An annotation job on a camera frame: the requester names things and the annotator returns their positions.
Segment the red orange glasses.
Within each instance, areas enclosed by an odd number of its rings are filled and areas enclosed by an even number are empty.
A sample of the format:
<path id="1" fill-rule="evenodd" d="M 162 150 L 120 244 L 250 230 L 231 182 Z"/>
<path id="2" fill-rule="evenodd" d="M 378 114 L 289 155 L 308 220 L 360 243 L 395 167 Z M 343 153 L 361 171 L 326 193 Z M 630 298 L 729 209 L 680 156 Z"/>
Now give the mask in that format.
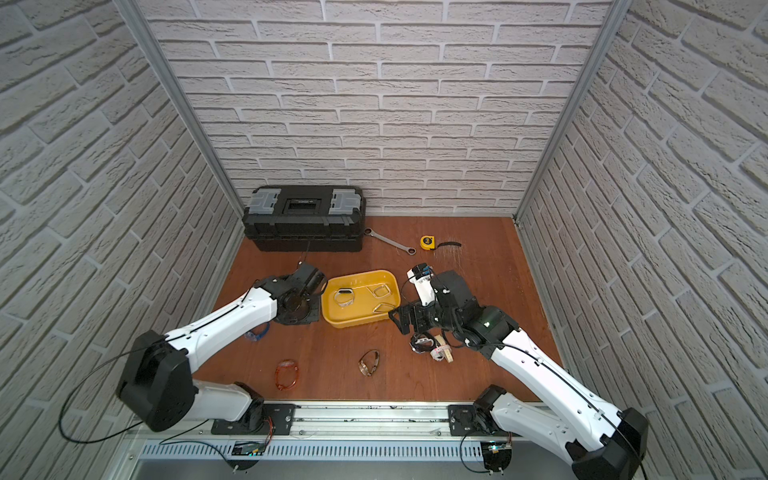
<path id="1" fill-rule="evenodd" d="M 275 368 L 274 383 L 279 391 L 288 391 L 296 387 L 300 377 L 299 364 L 294 359 L 281 360 Z"/>

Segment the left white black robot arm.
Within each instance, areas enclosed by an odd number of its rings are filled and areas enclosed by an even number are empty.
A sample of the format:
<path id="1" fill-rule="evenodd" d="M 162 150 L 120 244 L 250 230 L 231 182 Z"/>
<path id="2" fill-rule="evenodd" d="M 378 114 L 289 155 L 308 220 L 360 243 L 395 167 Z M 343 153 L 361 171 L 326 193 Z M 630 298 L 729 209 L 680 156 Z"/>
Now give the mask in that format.
<path id="1" fill-rule="evenodd" d="M 212 420 L 225 434 L 255 433 L 266 422 L 264 399 L 251 387 L 195 380 L 193 374 L 224 347 L 261 326 L 305 325 L 318 319 L 325 275 L 302 263 L 289 275 L 256 281 L 232 302 L 165 334 L 149 330 L 133 343 L 117 398 L 150 430 L 181 421 Z"/>

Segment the cream pink strap watch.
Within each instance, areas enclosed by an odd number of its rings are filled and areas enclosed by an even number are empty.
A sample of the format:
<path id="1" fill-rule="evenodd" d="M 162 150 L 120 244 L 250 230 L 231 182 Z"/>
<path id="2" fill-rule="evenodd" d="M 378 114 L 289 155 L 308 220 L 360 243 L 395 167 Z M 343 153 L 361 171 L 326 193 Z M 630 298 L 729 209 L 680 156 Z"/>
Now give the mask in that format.
<path id="1" fill-rule="evenodd" d="M 438 362 L 445 361 L 447 363 L 452 363 L 454 361 L 452 347 L 442 335 L 435 336 L 434 348 L 430 351 L 430 355 Z"/>

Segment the yellow plastic storage box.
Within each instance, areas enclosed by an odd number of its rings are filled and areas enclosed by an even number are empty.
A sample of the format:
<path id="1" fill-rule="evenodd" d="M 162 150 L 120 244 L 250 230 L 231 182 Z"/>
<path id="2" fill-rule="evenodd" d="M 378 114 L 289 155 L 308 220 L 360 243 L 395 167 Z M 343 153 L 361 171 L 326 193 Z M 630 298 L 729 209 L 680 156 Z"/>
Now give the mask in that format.
<path id="1" fill-rule="evenodd" d="M 392 293 L 383 298 L 375 298 L 371 287 L 387 284 Z M 334 293 L 340 288 L 352 288 L 355 301 L 351 306 L 339 308 L 333 301 Z M 381 302 L 400 306 L 400 291 L 395 276 L 387 270 L 372 270 L 328 280 L 321 295 L 321 315 L 332 327 L 337 329 L 366 325 L 389 319 L 388 314 L 374 314 L 373 308 Z"/>

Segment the grey white band watch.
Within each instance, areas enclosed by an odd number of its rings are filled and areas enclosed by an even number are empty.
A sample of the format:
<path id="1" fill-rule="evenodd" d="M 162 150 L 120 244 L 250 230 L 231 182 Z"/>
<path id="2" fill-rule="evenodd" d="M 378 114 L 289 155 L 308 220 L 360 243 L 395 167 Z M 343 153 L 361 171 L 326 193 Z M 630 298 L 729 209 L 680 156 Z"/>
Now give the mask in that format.
<path id="1" fill-rule="evenodd" d="M 339 308 L 346 308 L 354 303 L 355 291 L 352 288 L 340 288 L 334 293 L 332 299 Z"/>

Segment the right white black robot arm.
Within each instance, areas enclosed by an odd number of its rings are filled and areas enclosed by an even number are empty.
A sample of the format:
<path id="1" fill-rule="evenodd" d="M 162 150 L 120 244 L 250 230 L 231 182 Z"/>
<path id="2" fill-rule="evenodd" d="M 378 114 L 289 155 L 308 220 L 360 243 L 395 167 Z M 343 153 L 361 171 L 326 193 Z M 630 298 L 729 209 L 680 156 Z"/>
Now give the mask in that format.
<path id="1" fill-rule="evenodd" d="M 481 305 L 455 271 L 419 264 L 407 273 L 416 301 L 390 312 L 402 334 L 451 333 L 520 380 L 546 410 L 492 385 L 474 403 L 483 433 L 514 433 L 556 455 L 579 479 L 631 479 L 644 470 L 648 419 L 620 409 L 581 384 L 545 354 L 507 313 Z"/>

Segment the beige strap watch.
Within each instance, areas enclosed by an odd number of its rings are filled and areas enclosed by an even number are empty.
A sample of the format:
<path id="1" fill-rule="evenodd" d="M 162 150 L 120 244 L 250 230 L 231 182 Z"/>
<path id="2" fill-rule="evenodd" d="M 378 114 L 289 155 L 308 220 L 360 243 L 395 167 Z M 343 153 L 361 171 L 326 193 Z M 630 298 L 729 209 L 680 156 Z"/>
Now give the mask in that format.
<path id="1" fill-rule="evenodd" d="M 390 304 L 390 303 L 386 303 L 386 302 L 381 302 L 381 303 L 379 303 L 378 305 L 376 305 L 373 308 L 373 313 L 374 314 L 388 314 L 389 312 L 395 310 L 396 308 L 397 308 L 397 306 L 394 305 L 394 304 Z"/>

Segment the black strap watch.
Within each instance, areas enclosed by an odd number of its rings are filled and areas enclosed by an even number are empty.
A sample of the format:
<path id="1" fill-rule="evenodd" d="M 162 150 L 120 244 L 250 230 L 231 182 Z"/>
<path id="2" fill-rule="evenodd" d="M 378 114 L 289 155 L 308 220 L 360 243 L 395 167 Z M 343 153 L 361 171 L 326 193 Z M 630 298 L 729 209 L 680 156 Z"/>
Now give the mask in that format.
<path id="1" fill-rule="evenodd" d="M 416 333 L 409 341 L 411 350 L 417 354 L 430 353 L 436 348 L 438 343 L 429 333 Z"/>

